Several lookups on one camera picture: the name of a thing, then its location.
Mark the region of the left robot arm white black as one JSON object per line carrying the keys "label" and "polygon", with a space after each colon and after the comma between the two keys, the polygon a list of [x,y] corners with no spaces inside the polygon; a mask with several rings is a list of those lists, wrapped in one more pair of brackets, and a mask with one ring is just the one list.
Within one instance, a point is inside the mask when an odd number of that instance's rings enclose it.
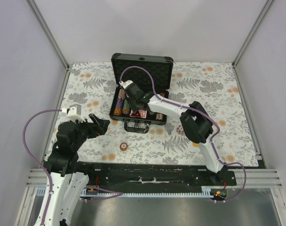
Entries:
{"label": "left robot arm white black", "polygon": [[51,155],[44,163],[48,182],[37,226],[68,226],[76,204],[86,185],[95,182],[92,164],[78,161],[78,150],[88,140],[105,135],[109,120],[100,119],[93,113],[91,121],[76,116],[58,126],[57,141]]}

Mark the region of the red triangular all-in token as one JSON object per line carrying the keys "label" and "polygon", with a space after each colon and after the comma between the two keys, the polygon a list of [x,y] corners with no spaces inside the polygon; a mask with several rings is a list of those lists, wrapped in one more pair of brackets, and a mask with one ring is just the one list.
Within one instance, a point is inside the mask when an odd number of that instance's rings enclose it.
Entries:
{"label": "red triangular all-in token", "polygon": [[131,116],[131,117],[138,117],[138,118],[141,117],[141,115],[140,115],[139,112],[132,112],[132,113],[130,114],[130,116]]}

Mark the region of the orange red chip stack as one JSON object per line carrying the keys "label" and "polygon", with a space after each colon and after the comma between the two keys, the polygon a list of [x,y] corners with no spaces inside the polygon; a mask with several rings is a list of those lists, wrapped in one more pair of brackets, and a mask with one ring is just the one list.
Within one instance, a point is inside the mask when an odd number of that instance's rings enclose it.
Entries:
{"label": "orange red chip stack", "polygon": [[120,144],[119,147],[120,147],[121,151],[126,151],[128,149],[128,144],[123,142],[123,143]]}

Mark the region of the tan blue chip stack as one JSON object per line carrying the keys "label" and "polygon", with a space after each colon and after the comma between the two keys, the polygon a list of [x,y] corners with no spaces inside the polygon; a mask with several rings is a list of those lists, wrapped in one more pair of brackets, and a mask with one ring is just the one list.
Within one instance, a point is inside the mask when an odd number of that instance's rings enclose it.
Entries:
{"label": "tan blue chip stack", "polygon": [[183,126],[179,126],[176,130],[177,134],[179,135],[183,135],[184,134],[184,130],[183,130]]}

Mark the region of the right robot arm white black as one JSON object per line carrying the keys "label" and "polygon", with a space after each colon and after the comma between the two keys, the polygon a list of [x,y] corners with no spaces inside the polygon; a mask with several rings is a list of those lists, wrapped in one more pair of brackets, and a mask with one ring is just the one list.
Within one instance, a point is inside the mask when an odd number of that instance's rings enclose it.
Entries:
{"label": "right robot arm white black", "polygon": [[154,91],[145,93],[131,80],[121,81],[119,84],[133,111],[147,110],[179,119],[186,137],[198,145],[205,159],[209,182],[216,186],[225,180],[228,168],[222,162],[213,143],[214,121],[199,102],[186,105],[162,97]]}

